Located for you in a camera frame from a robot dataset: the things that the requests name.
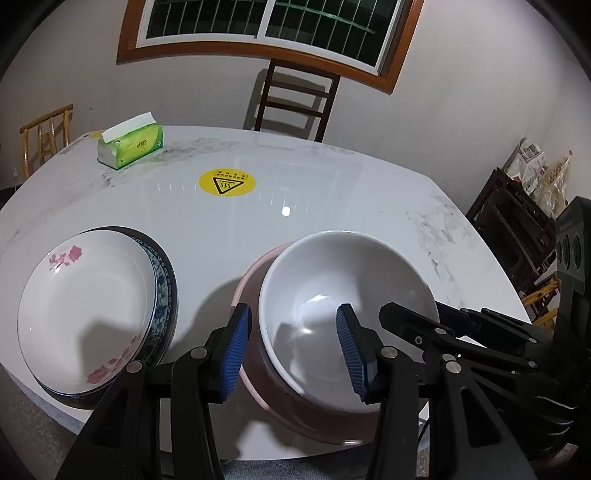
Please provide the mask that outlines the yellow wooden stool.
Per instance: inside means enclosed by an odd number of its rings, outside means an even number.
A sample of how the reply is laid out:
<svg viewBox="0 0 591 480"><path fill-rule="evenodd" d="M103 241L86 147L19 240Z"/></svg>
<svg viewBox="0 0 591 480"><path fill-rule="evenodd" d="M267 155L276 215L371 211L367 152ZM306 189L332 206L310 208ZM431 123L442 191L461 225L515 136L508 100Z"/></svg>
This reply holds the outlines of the yellow wooden stool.
<svg viewBox="0 0 591 480"><path fill-rule="evenodd" d="M558 317L558 305L553 301L559 297L560 281L556 274L548 277L536 290L522 298L523 306L533 314L532 324L554 331Z"/></svg>

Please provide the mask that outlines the wooden framed window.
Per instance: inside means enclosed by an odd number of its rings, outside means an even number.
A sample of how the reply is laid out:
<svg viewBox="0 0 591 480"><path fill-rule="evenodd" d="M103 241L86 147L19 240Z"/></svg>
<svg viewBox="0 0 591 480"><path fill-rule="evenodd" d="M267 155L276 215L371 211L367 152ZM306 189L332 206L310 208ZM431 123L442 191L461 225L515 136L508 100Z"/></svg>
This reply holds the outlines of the wooden framed window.
<svg viewBox="0 0 591 480"><path fill-rule="evenodd" d="M276 58L392 93L423 5L421 0L130 1L116 61Z"/></svg>

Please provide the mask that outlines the dark wooden shelf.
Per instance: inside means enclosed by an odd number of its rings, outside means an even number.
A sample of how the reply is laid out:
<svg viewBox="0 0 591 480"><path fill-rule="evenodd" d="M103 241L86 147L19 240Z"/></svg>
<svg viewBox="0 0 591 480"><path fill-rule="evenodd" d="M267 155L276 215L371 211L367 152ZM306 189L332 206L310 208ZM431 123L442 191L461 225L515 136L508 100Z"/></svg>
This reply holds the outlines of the dark wooden shelf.
<svg viewBox="0 0 591 480"><path fill-rule="evenodd" d="M556 227L521 183L493 170L467 213L518 292L526 292L556 258Z"/></svg>

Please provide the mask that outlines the large white pink-base bowl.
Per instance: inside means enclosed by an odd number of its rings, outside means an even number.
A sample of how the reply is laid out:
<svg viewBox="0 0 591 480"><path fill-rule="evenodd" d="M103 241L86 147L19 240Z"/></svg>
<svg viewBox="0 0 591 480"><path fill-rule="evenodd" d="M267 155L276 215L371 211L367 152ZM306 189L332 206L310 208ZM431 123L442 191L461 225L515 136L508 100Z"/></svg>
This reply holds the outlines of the large white pink-base bowl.
<svg viewBox="0 0 591 480"><path fill-rule="evenodd" d="M353 391L339 344L337 311L353 307L363 327L421 361L421 350L382 328L380 309L400 304L433 321L436 300L395 249L368 235L325 231L295 241L270 265L259 293L259 336L274 374L315 407L375 411Z"/></svg>

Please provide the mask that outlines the yellow warning sticker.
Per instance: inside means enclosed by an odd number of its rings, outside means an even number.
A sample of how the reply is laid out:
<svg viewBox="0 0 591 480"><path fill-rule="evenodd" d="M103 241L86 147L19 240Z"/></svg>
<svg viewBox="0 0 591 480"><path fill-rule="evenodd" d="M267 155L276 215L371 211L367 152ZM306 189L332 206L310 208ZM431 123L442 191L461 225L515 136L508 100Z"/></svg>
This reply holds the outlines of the yellow warning sticker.
<svg viewBox="0 0 591 480"><path fill-rule="evenodd" d="M229 198L249 194L256 188L256 180L242 170L216 168L200 176L199 186L208 194Z"/></svg>

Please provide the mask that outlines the bags on shelf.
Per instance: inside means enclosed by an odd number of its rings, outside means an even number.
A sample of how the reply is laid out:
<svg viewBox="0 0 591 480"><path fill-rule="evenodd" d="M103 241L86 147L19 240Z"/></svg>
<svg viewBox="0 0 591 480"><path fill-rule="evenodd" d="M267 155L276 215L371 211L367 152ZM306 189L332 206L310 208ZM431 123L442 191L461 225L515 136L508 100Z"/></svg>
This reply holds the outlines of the bags on shelf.
<svg viewBox="0 0 591 480"><path fill-rule="evenodd" d="M553 162L535 142L522 138L504 163L502 171L521 184L525 193L551 219L556 220L568 206L567 183L571 150Z"/></svg>

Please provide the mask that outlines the green tissue box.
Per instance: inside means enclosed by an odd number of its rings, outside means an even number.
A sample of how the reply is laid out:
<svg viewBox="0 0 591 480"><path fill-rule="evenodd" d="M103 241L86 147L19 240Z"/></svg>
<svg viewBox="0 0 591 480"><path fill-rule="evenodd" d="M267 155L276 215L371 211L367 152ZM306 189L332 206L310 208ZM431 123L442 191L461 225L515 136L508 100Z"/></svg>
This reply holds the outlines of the green tissue box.
<svg viewBox="0 0 591 480"><path fill-rule="evenodd" d="M97 160L114 170L163 147L163 128L151 112L142 113L103 131L98 137Z"/></svg>

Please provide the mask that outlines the pink bowl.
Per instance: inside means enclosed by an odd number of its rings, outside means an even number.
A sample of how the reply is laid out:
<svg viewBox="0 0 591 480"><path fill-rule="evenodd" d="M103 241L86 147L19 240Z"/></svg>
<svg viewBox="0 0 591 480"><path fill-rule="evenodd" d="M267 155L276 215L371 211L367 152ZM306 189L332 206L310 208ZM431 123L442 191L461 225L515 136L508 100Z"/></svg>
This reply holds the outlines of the pink bowl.
<svg viewBox="0 0 591 480"><path fill-rule="evenodd" d="M353 447L374 440L379 414L377 412L346 414L312 405L297 396L290 386L276 375L259 335L257 305L263 278L274 259L288 247L276 246L259 257L246 270L235 288L231 305L249 305L252 311L252 334L239 376L259 407L281 425L301 436L322 443Z"/></svg>

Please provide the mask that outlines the dark wooden chair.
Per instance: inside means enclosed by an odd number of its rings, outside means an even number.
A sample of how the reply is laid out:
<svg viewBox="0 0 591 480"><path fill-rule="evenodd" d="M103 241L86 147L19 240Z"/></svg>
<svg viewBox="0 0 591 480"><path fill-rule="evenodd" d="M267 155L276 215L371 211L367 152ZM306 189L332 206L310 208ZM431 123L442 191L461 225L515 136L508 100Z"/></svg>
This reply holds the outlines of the dark wooden chair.
<svg viewBox="0 0 591 480"><path fill-rule="evenodd" d="M280 70L290 70L297 73L304 73L322 79L329 80L329 87L322 86L304 78L298 78L294 75L281 73ZM273 126L272 130L276 133L297 136L298 138L308 139L311 133L311 127L315 121L318 121L317 130L315 130L314 141L322 143L325 140L325 131L329 125L332 107L335 104L341 76L338 74L322 70L318 67L308 66L294 61L283 59L270 59L269 68L266 69L262 91L260 92L259 104L256 108L256 116L252 130L260 132L263 127ZM311 105L297 102L289 98L273 96L271 91L276 90L280 93L288 92L300 94L314 99ZM264 115L266 110L284 111L304 116L307 124L304 128L287 125L286 123L276 121L266 121Z"/></svg>

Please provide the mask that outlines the bamboo chair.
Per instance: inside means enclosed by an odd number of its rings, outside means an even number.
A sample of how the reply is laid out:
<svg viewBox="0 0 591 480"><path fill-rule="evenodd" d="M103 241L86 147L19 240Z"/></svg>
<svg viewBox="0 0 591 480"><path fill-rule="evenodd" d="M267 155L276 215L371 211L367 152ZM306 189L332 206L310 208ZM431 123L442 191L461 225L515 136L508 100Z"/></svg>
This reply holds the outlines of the bamboo chair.
<svg viewBox="0 0 591 480"><path fill-rule="evenodd" d="M20 128L22 170L25 180L48 159L70 144L73 110L74 105L67 104Z"/></svg>

